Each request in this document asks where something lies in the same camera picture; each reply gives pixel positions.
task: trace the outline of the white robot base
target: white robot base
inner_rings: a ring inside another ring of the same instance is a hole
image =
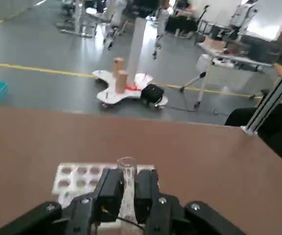
[[[153,77],[148,74],[138,73],[135,75],[134,79],[136,89],[126,89],[123,94],[118,94],[116,92],[116,79],[113,77],[111,72],[97,70],[93,72],[93,75],[96,76],[97,79],[101,79],[108,83],[107,89],[99,92],[96,96],[102,102],[102,106],[104,108],[107,108],[109,105],[114,105],[126,98],[140,99],[142,90],[153,80]],[[155,108],[162,109],[167,102],[168,98],[163,96],[161,101],[154,104]]]

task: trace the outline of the red marking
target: red marking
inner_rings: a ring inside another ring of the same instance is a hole
[[[127,85],[127,86],[126,86],[126,90],[129,90],[129,91],[141,91],[141,89],[138,89],[138,88],[136,87],[136,85],[133,85],[133,86]]]

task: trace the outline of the cylindrical wooden block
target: cylindrical wooden block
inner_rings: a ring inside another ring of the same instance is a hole
[[[128,73],[124,70],[118,71],[118,77],[116,80],[116,92],[118,94],[123,94],[125,92],[128,80]]]
[[[113,63],[113,77],[117,79],[118,71],[124,70],[125,59],[124,58],[115,58]]]

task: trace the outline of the black pants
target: black pants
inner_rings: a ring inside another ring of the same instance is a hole
[[[175,34],[177,29],[185,33],[195,32],[197,24],[195,20],[188,20],[185,16],[170,16],[166,23],[166,31]]]
[[[227,126],[245,126],[256,108],[236,109],[226,120]],[[259,136],[282,158],[282,107],[275,108],[258,130]]]

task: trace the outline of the tabletop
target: tabletop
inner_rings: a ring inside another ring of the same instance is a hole
[[[153,164],[163,193],[250,235],[282,234],[282,160],[239,128],[0,107],[0,227],[51,195],[59,163]]]
[[[235,61],[238,61],[238,62],[247,63],[247,64],[251,64],[251,65],[257,65],[257,66],[264,66],[264,67],[271,67],[272,66],[272,64],[258,62],[258,61],[249,59],[247,57],[234,56],[234,55],[224,55],[224,54],[222,54],[221,50],[213,49],[209,45],[206,45],[204,43],[197,43],[197,45],[200,48],[202,48],[207,54],[211,55],[212,57],[228,59],[228,60],[235,60]]]

